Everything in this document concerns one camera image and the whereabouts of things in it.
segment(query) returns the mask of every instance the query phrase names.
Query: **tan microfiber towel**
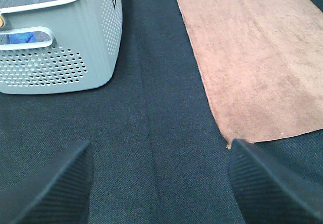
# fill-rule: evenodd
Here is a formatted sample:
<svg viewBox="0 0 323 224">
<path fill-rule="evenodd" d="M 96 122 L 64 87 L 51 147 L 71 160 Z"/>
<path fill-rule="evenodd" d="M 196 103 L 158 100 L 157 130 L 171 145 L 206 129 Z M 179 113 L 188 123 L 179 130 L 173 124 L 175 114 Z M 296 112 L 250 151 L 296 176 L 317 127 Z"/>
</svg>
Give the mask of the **tan microfiber towel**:
<svg viewBox="0 0 323 224">
<path fill-rule="evenodd" d="M 323 13 L 310 0 L 177 0 L 229 142 L 323 128 Z"/>
</svg>

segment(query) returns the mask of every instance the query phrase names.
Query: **basket handle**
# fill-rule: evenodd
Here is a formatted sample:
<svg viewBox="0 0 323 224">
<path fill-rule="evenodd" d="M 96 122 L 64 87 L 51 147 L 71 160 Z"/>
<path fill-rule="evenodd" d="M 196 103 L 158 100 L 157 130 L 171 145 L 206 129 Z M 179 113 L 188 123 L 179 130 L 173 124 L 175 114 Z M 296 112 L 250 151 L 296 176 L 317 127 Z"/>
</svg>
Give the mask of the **basket handle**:
<svg viewBox="0 0 323 224">
<path fill-rule="evenodd" d="M 42 42 L 0 45 L 0 50 L 23 50 L 23 49 L 47 47 L 52 45 L 54 41 L 54 33 L 50 29 L 42 26 L 0 31 L 0 35 L 21 34 L 21 33 L 28 33 L 28 32 L 46 33 L 49 36 L 49 40 L 42 41 Z"/>
</svg>

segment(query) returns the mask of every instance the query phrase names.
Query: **fabric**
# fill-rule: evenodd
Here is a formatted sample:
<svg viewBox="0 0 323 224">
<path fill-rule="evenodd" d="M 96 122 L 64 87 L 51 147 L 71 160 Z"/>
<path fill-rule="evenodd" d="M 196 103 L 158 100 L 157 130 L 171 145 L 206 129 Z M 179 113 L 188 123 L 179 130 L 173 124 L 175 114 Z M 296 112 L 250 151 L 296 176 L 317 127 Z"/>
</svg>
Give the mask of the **fabric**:
<svg viewBox="0 0 323 224">
<path fill-rule="evenodd" d="M 310 0 L 177 0 L 221 133 L 323 128 L 323 14 Z"/>
<path fill-rule="evenodd" d="M 55 0 L 39 0 L 39 3 L 49 2 L 49 1 L 55 1 Z M 33 43 L 33 42 L 37 42 L 37 37 L 34 32 L 9 35 L 10 44 Z"/>
<path fill-rule="evenodd" d="M 176 0 L 122 5 L 121 47 L 108 84 L 57 95 L 0 94 L 0 192 L 89 139 L 90 224 L 244 224 L 227 176 L 226 141 Z M 257 146 L 322 182 L 322 142 L 317 131 Z"/>
</svg>

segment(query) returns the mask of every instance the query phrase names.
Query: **gray plastic basket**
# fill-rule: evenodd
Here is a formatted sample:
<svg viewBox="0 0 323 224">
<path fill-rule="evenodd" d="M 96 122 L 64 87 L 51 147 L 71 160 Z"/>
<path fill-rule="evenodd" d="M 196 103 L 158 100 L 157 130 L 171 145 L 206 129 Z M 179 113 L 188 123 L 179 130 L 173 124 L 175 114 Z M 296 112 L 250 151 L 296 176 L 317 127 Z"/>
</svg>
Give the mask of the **gray plastic basket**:
<svg viewBox="0 0 323 224">
<path fill-rule="evenodd" d="M 121 0 L 0 0 L 0 91 L 49 94 L 97 88 L 112 76 L 121 39 Z M 8 44 L 8 35 L 47 39 Z"/>
</svg>

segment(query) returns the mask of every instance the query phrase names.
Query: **blue cloth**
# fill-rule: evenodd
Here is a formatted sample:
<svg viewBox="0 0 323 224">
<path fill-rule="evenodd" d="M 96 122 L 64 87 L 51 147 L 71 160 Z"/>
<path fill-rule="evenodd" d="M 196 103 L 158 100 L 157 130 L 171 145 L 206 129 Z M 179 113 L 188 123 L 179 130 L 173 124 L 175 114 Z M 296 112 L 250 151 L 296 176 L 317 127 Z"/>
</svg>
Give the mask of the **blue cloth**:
<svg viewBox="0 0 323 224">
<path fill-rule="evenodd" d="M 33 32 L 9 35 L 9 44 L 33 43 L 37 38 Z"/>
</svg>

